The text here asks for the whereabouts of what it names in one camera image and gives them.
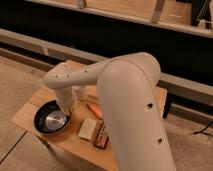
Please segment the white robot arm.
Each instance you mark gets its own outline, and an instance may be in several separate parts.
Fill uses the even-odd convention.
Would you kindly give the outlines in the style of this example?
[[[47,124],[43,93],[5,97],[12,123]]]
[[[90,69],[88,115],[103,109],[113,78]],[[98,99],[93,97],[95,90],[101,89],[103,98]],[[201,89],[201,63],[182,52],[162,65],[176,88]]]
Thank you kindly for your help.
[[[176,171],[155,90],[160,65],[139,52],[71,69],[60,63],[44,76],[44,84],[65,105],[67,87],[95,85],[98,102],[120,171]]]

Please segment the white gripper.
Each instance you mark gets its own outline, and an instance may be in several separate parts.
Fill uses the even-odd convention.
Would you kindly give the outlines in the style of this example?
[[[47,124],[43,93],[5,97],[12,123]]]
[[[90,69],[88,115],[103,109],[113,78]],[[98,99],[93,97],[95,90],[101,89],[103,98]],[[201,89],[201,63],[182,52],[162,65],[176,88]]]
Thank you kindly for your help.
[[[71,117],[76,105],[76,96],[70,87],[55,91],[56,101],[66,116]]]

